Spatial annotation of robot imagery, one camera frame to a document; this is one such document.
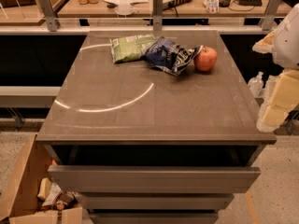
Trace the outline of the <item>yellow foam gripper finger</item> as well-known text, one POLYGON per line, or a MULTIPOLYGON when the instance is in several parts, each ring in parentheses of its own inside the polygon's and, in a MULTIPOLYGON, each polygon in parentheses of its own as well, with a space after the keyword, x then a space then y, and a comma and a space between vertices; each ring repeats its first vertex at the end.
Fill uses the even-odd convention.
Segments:
POLYGON ((270 76, 264 89, 257 129, 260 132, 273 132, 298 105, 299 71, 285 69, 276 77, 270 76))

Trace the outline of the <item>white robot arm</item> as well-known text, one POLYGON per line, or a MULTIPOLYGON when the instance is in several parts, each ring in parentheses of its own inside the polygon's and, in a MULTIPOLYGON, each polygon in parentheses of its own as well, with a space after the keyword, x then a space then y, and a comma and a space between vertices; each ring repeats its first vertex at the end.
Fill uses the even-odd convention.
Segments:
POLYGON ((259 53, 271 53, 273 62, 283 68, 266 81, 257 129, 271 133, 299 105, 299 4, 278 27, 253 46, 259 53))

